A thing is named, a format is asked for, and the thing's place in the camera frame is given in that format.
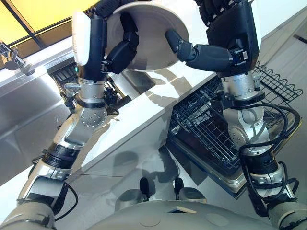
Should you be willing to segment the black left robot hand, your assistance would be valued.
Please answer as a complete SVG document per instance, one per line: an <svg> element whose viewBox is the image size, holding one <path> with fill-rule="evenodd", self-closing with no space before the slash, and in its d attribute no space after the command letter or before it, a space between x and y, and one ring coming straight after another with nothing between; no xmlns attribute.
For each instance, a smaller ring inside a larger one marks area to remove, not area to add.
<svg viewBox="0 0 307 230"><path fill-rule="evenodd" d="M139 45L138 28L128 12L120 15L123 37L109 54L107 20L128 0L101 0L72 15L72 48L80 79L103 81L109 72L121 73L134 59Z"/></svg>

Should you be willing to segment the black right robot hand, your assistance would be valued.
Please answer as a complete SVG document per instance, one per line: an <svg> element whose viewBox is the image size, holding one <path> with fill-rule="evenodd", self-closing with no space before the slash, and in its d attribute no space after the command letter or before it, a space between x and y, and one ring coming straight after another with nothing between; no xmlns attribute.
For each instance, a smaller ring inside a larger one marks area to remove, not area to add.
<svg viewBox="0 0 307 230"><path fill-rule="evenodd" d="M255 25L255 2L248 0L198 0L208 44L193 45L174 29L165 38L176 57L186 66L216 72L222 78L254 69L260 38Z"/></svg>

